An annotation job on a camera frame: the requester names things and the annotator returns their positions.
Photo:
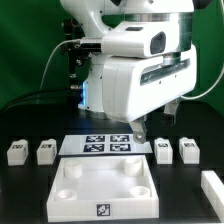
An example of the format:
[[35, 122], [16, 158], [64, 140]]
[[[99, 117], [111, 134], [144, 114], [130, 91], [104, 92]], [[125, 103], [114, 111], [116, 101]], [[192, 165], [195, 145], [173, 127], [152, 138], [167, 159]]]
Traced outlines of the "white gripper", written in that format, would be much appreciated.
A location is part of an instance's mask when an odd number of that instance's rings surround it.
[[166, 104], [165, 125], [171, 127], [176, 123], [179, 107], [176, 98], [194, 89], [196, 60], [194, 46], [181, 53], [179, 63], [169, 66], [163, 64], [162, 56], [148, 59], [110, 57], [104, 64], [102, 76], [105, 114], [110, 119], [129, 123], [134, 141], [144, 144], [147, 129], [141, 116]]

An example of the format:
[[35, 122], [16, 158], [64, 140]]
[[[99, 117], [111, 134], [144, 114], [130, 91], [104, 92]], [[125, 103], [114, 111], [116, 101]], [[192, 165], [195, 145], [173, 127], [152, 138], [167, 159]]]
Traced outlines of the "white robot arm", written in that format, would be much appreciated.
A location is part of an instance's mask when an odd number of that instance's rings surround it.
[[147, 115], [162, 107], [172, 126], [196, 84], [193, 0], [60, 0], [84, 31], [72, 59], [90, 61], [82, 109], [130, 125], [146, 142]]

